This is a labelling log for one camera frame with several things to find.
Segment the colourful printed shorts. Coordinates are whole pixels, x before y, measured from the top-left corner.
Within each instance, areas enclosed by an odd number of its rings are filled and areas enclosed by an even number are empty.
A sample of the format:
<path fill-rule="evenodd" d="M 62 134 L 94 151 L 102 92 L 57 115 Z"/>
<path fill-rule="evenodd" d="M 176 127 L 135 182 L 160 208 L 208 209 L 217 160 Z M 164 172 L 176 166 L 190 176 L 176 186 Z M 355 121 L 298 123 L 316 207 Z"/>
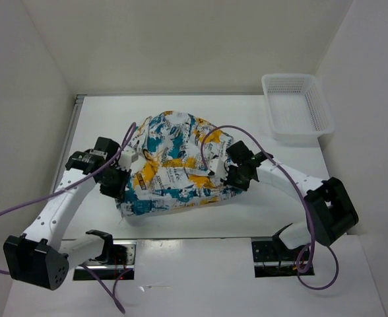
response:
<path fill-rule="evenodd" d="M 143 165 L 131 173 L 125 197 L 116 201 L 122 217 L 135 217 L 217 203 L 242 191 L 211 175 L 208 163 L 231 164 L 226 150 L 234 138 L 192 114 L 166 111 L 137 126 L 128 147 Z"/>

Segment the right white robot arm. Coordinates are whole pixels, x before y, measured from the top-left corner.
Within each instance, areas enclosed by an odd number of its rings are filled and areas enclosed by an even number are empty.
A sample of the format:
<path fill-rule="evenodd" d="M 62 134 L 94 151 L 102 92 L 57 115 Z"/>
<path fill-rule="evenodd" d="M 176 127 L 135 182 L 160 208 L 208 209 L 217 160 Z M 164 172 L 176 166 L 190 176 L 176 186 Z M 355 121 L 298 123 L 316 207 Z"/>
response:
<path fill-rule="evenodd" d="M 270 185 L 306 207 L 306 219 L 289 224 L 272 236 L 273 254 L 288 259 L 296 249 L 311 242 L 329 247 L 359 221 L 344 184 L 335 177 L 323 180 L 299 172 L 270 154 L 253 153 L 243 141 L 231 145 L 226 154 L 233 162 L 225 184 L 247 191 L 251 180 Z"/>

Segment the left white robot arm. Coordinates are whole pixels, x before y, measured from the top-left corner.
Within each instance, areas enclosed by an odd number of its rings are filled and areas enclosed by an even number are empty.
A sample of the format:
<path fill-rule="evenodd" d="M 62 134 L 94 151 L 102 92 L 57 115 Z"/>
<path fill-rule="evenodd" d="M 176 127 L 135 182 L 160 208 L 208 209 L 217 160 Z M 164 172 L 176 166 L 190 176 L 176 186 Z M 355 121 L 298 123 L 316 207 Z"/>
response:
<path fill-rule="evenodd" d="M 76 151 L 68 159 L 62 179 L 36 220 L 20 236 L 9 236 L 4 245 L 9 275 L 54 291 L 69 270 L 87 261 L 106 264 L 116 253 L 113 236 L 88 230 L 63 246 L 61 241 L 77 209 L 96 187 L 113 199 L 123 199 L 136 152 L 99 137 L 94 148 Z"/>

